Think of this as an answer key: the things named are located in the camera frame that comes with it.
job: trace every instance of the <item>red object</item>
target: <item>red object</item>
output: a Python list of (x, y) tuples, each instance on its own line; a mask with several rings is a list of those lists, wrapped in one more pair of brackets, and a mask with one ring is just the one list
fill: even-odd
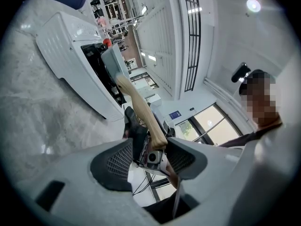
[(103, 44), (107, 45), (108, 48), (112, 46), (112, 42), (111, 42), (110, 39), (104, 39), (104, 40), (103, 40)]

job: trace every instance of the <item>floor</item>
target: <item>floor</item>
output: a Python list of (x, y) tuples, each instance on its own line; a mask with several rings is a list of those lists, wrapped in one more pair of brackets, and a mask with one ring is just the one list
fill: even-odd
[(1, 43), (0, 159), (13, 183), (123, 134), (123, 120), (106, 121), (53, 74), (40, 53), (36, 32), (57, 11), (87, 20), (54, 0), (26, 0)]
[[(129, 18), (128, 16), (128, 10), (127, 10), (127, 6), (125, 4), (125, 0), (121, 0), (123, 3), (123, 8), (126, 12), (126, 17)], [(137, 62), (137, 66), (138, 68), (142, 68), (142, 62), (141, 62), (141, 58), (140, 58), (140, 55), (139, 55), (139, 49), (137, 47), (137, 44), (136, 44), (136, 40), (135, 40), (135, 37), (134, 37), (134, 32), (133, 32), (133, 29), (132, 29), (132, 25), (128, 27), (128, 35), (125, 37), (125, 41), (123, 44), (125, 45), (128, 45), (128, 49), (125, 50), (125, 51), (122, 51), (122, 56), (126, 59), (126, 60), (129, 60), (129, 59), (132, 59), (132, 58), (135, 58), (136, 59), (136, 62)]]

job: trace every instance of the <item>ceiling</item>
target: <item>ceiling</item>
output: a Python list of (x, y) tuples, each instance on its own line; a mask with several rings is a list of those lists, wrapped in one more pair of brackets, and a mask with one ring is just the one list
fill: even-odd
[(298, 47), (283, 9), (274, 0), (258, 0), (258, 13), (248, 10), (246, 1), (215, 0), (215, 56), (207, 76), (233, 95), (239, 82), (233, 83), (231, 77), (241, 62), (251, 70), (278, 76)]

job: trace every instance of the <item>black cap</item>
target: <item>black cap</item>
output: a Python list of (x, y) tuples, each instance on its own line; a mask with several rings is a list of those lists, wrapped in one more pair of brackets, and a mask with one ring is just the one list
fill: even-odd
[(240, 84), (238, 93), (241, 96), (242, 92), (246, 90), (247, 84), (250, 83), (253, 79), (259, 79), (259, 78), (271, 78), (271, 75), (267, 72), (264, 72), (263, 70), (254, 70), (252, 71), (245, 80)]

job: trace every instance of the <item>blue sign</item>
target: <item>blue sign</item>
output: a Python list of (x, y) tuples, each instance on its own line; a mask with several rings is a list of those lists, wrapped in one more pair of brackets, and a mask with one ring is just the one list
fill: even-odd
[(175, 112), (172, 112), (170, 115), (170, 118), (173, 120), (175, 118), (178, 118), (181, 116), (180, 112), (179, 111), (175, 111)]

